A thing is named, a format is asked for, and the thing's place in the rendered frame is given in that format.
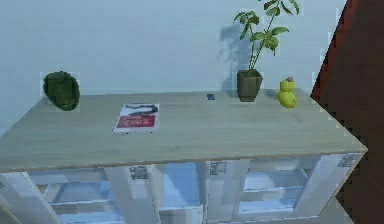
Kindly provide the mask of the yellow green gourd figure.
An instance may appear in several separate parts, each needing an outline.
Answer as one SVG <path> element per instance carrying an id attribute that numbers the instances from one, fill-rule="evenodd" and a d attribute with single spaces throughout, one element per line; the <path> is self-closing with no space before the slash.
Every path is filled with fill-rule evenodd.
<path id="1" fill-rule="evenodd" d="M 292 77 L 287 77 L 280 82 L 280 89 L 277 93 L 279 103 L 286 108 L 294 108 L 297 104 L 296 96 L 293 93 L 296 85 Z"/>

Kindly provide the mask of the dark green round vase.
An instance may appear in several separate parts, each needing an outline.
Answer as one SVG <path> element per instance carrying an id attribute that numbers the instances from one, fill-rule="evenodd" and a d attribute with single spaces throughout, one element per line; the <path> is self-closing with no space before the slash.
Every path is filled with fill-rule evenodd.
<path id="1" fill-rule="evenodd" d="M 63 111 L 72 111 L 79 104 L 79 83 L 68 72 L 57 71 L 47 74 L 43 79 L 43 91 L 47 98 Z"/>

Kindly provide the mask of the pale wooden table white legs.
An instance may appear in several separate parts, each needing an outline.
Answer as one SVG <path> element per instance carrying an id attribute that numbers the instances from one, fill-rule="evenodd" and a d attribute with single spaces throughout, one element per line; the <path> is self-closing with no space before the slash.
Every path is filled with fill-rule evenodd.
<path id="1" fill-rule="evenodd" d="M 0 138 L 0 207 L 19 224 L 322 224 L 365 146 L 304 92 L 40 101 Z M 154 132 L 113 133 L 123 104 L 159 103 Z"/>

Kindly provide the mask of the red and white magazine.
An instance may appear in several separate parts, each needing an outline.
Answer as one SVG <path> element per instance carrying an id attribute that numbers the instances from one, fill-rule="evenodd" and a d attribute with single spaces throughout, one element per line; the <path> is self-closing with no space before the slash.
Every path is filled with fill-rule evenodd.
<path id="1" fill-rule="evenodd" d="M 112 132 L 154 132 L 160 123 L 159 111 L 159 103 L 123 104 Z"/>

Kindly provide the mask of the green plant in brown pot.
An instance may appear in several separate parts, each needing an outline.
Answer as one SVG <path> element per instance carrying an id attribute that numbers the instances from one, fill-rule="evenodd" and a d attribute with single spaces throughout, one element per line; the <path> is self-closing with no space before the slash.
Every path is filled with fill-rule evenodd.
<path id="1" fill-rule="evenodd" d="M 274 20 L 285 12 L 288 15 L 298 15 L 300 6 L 297 0 L 266 0 L 263 3 L 263 11 L 270 18 L 269 23 L 262 31 L 257 31 L 256 26 L 260 23 L 260 16 L 254 10 L 239 12 L 233 19 L 242 26 L 239 39 L 243 40 L 249 36 L 251 53 L 248 68 L 237 71 L 237 96 L 241 102 L 254 102 L 261 89 L 263 76 L 256 69 L 256 63 L 263 49 L 269 49 L 273 53 L 279 46 L 278 35 L 288 32 L 283 26 L 273 27 Z"/>

